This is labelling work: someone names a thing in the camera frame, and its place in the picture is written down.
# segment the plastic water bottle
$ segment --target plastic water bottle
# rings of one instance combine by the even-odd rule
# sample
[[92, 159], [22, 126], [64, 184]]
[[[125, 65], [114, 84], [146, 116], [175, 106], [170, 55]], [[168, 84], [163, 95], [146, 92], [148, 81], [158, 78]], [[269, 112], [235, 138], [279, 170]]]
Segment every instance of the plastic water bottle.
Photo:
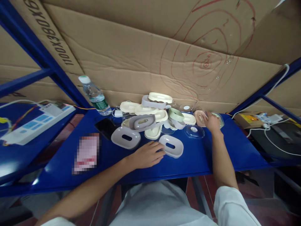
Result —
[[78, 79], [83, 84], [84, 92], [96, 110], [103, 116], [109, 115], [112, 110], [110, 105], [107, 103], [101, 89], [91, 82], [88, 76], [80, 76]]

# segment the power strip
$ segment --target power strip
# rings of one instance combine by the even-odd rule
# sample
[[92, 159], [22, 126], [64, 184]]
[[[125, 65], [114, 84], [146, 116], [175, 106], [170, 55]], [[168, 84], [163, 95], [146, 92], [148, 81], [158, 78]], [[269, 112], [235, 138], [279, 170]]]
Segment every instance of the power strip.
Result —
[[75, 107], [67, 105], [62, 108], [62, 112], [57, 116], [47, 113], [42, 114], [11, 133], [4, 135], [1, 140], [5, 140], [6, 144], [25, 145], [73, 111], [75, 111]]

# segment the right hand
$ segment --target right hand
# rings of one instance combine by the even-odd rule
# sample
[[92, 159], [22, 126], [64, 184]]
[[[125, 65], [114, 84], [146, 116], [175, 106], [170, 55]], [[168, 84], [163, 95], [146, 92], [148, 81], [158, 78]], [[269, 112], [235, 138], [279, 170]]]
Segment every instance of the right hand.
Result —
[[165, 155], [165, 151], [158, 151], [164, 148], [165, 146], [163, 144], [151, 141], [127, 157], [129, 165], [131, 165], [134, 170], [152, 167], [158, 164], [163, 158], [163, 155]]
[[211, 112], [206, 111], [207, 117], [203, 117], [205, 126], [210, 130], [211, 133], [220, 132], [220, 118], [213, 115]]

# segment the white shirt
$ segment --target white shirt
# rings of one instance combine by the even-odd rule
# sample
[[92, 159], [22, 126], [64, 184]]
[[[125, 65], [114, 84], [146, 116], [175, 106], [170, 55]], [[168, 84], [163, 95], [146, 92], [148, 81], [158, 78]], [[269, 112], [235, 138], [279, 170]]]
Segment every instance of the white shirt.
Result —
[[[219, 226], [260, 226], [236, 188], [220, 187], [215, 195], [214, 213]], [[207, 215], [190, 207], [178, 186], [162, 180], [131, 188], [110, 226], [206, 225], [216, 226]], [[43, 226], [74, 226], [62, 217]]]

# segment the blue shelf frame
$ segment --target blue shelf frame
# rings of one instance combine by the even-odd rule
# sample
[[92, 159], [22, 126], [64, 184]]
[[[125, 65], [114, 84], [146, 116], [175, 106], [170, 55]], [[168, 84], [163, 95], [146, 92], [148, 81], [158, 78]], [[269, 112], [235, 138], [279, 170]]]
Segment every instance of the blue shelf frame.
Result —
[[[296, 59], [294, 62], [292, 62], [289, 65], [289, 70], [286, 76], [278, 83], [277, 86], [285, 82], [288, 78], [292, 77], [296, 72], [301, 70], [301, 57]], [[275, 75], [269, 82], [267, 82], [265, 85], [263, 85], [259, 90], [257, 90], [253, 95], [251, 95], [248, 99], [246, 99], [244, 102], [242, 102], [238, 107], [236, 107], [233, 111], [231, 111], [229, 114], [234, 115], [236, 112], [241, 111], [245, 109], [246, 107], [250, 106], [260, 98], [268, 102], [273, 107], [277, 108], [282, 113], [286, 114], [291, 119], [295, 120], [297, 123], [301, 124], [301, 119], [276, 103], [275, 101], [271, 100], [266, 96], [268, 91], [278, 82], [278, 80], [284, 75], [285, 69], [280, 71], [277, 75]]]
[[41, 70], [0, 85], [0, 98], [49, 76], [77, 106], [90, 105], [9, 0], [0, 1], [0, 25], [41, 67]]

